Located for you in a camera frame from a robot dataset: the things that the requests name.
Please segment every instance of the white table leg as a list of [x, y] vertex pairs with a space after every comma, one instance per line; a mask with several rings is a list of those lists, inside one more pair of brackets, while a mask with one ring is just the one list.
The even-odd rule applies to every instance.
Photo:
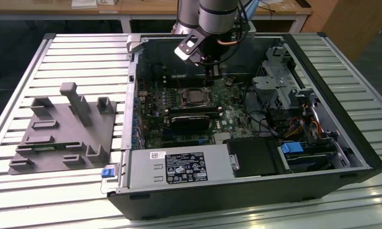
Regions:
[[123, 15], [119, 17], [123, 33], [132, 33], [132, 27], [130, 25], [131, 15]]
[[290, 27], [290, 33], [299, 33], [309, 15], [298, 15]]

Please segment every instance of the floor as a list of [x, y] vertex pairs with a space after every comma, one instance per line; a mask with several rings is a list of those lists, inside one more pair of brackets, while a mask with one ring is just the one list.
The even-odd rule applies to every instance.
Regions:
[[[155, 28], [171, 27], [172, 22], [159, 22]], [[135, 30], [150, 25], [135, 22]], [[45, 33], [114, 33], [122, 32], [118, 21], [37, 21], [35, 28], [25, 21], [0, 21], [0, 114], [12, 96], [25, 68]], [[355, 67], [382, 95], [382, 32], [366, 48]]]

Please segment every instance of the blue latch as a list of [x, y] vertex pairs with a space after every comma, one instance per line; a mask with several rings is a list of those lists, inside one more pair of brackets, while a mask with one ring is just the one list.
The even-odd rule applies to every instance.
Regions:
[[301, 147], [299, 142], [286, 142], [282, 144], [282, 151], [285, 154], [302, 153], [303, 147]]
[[102, 170], [102, 178], [115, 177], [115, 168], [104, 168]]

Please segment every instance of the circuit board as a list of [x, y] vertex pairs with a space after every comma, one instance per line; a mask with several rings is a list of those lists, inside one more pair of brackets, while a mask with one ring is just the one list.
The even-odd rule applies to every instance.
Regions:
[[[226, 85], [226, 79], [214, 81], [211, 87], [203, 88], [166, 88], [160, 82], [154, 82], [152, 86], [140, 86], [144, 90], [139, 92], [142, 101], [142, 116], [146, 148], [194, 146], [222, 144], [215, 139], [219, 133], [228, 138], [254, 136], [254, 131], [245, 114], [241, 84]], [[184, 91], [200, 91], [203, 97], [194, 98], [194, 106], [218, 106], [220, 113], [216, 118], [208, 121], [206, 130], [198, 133], [175, 133], [167, 127], [168, 119], [164, 116], [167, 108], [180, 109], [184, 103]]]

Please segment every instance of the aluminum slotted table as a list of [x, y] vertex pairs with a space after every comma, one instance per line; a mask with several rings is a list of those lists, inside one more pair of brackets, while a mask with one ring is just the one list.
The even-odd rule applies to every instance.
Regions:
[[[382, 159], [382, 97], [329, 38], [294, 35]], [[102, 169], [11, 176], [9, 160], [33, 115], [32, 100], [65, 103], [59, 86], [75, 82], [88, 102], [118, 102], [110, 162], [120, 161], [127, 85], [127, 34], [48, 35], [0, 117], [0, 228], [382, 228], [382, 174], [322, 199], [159, 220], [130, 221], [100, 191]]]

